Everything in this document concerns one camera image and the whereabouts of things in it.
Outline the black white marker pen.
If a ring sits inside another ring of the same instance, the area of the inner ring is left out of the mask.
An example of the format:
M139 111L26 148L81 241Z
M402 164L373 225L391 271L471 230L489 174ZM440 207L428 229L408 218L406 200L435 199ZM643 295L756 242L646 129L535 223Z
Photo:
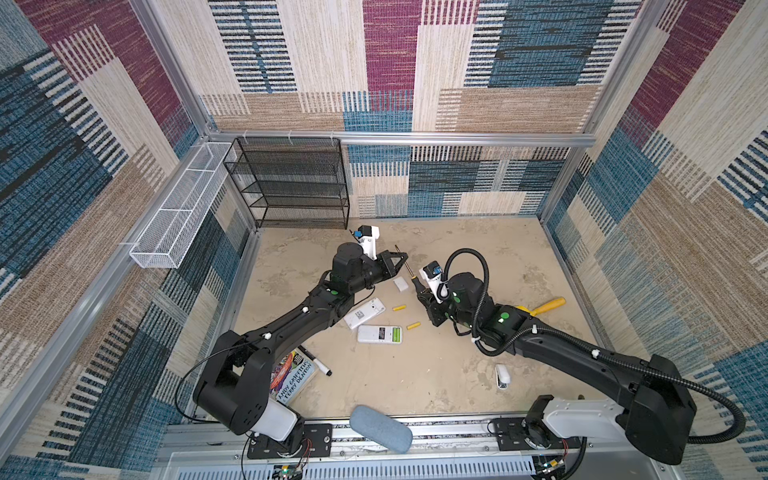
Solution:
M305 355L309 360L311 360L324 375L326 376L333 375L332 370L328 366L326 366L319 358L317 358L314 354L312 354L307 348L305 348L303 345L300 345L298 349L301 351L303 355Z

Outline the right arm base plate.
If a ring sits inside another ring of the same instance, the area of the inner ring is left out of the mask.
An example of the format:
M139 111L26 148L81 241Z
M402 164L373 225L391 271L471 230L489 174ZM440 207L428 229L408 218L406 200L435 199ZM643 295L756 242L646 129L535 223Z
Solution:
M548 431L541 438L534 437L523 423L523 417L497 417L488 421L486 429L496 439L500 451L567 450L576 452L581 447L581 440L578 437L562 439Z

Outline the red remote control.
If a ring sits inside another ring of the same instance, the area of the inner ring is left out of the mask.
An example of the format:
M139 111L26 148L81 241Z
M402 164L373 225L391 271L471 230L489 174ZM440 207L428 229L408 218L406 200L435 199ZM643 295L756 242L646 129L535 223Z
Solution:
M392 340L392 330L398 326L361 325L357 328L357 341L366 344L401 344Z

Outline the colourful paperback book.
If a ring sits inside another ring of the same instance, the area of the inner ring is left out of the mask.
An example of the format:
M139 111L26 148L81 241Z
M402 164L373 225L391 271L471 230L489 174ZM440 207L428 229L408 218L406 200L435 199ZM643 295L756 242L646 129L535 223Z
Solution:
M270 397L289 405L319 371L317 364L301 350L293 350L278 361L271 373Z

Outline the blue grey oval pouch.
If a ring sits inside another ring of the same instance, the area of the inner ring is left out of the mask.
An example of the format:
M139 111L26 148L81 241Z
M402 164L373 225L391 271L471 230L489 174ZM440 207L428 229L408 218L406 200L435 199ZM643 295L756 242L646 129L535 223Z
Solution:
M349 417L352 430L397 454L407 453L413 433L403 423L370 407L357 406Z

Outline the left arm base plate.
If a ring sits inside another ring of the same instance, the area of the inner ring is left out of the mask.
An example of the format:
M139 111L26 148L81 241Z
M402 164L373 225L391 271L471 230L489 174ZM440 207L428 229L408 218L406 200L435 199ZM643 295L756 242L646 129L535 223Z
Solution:
M253 436L249 441L246 457L249 460L329 457L333 439L330 423L305 424L300 421L285 440L277 441L265 434Z

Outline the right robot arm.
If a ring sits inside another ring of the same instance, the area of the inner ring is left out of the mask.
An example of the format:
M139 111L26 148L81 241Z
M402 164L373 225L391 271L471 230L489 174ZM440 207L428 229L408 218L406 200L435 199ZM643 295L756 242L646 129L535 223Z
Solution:
M675 364L660 355L648 360L601 348L556 329L532 312L495 302L488 292L490 268L471 248L450 255L475 257L483 276L450 274L448 265L432 261L419 271L418 299L430 321L451 322L487 357L520 355L542 362L605 394L618 408L609 415L611 428L629 444L660 463L678 465L688 445L725 443L738 438L746 417L727 396L683 378ZM692 426L699 393L722 405L732 416L725 430L695 435Z

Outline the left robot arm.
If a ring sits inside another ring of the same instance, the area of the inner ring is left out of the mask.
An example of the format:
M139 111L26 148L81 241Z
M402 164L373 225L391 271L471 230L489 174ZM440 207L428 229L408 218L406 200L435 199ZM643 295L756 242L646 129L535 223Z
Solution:
M265 436L295 445L304 439L304 420L271 397L277 361L317 333L333 327L355 305L355 295L397 277L405 252L382 251L371 258L355 242L341 244L298 306L244 334L228 330L202 362L194 404L236 435Z

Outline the white battery cover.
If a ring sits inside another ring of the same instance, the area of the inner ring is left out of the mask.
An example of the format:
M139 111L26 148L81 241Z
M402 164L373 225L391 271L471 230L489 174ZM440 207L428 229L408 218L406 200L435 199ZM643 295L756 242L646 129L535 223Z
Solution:
M404 291L407 291L407 290L408 290L408 288L409 288L409 286L408 286L408 283L407 283L407 282L406 282L406 280L405 280L404 278L402 278L402 277L397 277L397 278L395 278L395 279L394 279L394 283L395 283L396 287L398 288L398 290L399 290L400 292L404 292Z

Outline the black yellow screwdriver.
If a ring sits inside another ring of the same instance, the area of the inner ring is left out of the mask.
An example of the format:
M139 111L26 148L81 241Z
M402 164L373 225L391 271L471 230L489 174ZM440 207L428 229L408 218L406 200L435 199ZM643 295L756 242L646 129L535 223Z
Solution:
M414 273L413 269L410 267L410 265L408 263L408 260L407 260L407 255L404 252L401 251L401 249L400 249L400 247L398 245L395 245L395 249L396 249L397 253L400 255L400 257L401 257L401 263L406 268L408 274L411 277L411 283L414 286L414 290L416 292L419 292L421 290L422 284L421 284L420 280L417 278L417 275Z

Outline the white remote control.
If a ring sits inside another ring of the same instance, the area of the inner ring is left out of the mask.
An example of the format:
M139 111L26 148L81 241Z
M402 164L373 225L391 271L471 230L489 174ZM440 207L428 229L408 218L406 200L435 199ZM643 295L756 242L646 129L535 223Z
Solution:
M350 330L355 330L359 326L381 315L385 311L385 305L378 298L374 298L360 305L359 307L355 307L350 310L343 317L343 320Z

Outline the yellow plastic shovel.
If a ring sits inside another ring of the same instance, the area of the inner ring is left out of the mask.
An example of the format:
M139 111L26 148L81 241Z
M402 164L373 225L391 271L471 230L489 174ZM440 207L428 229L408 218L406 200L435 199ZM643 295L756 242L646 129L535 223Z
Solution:
M521 311L523 311L525 313L528 313L531 316L538 317L539 315L541 315L543 313L546 313L546 312L555 310L557 308L560 308L560 307L564 306L565 304L566 304L566 299L563 298L563 297L558 297L558 298L550 300L550 301L548 301L548 302L546 302L546 303L544 303L544 304L542 304L542 305L540 305L540 306L538 306L536 308L533 308L533 309L529 309L529 308L521 306L521 305L518 305L517 309L521 310Z

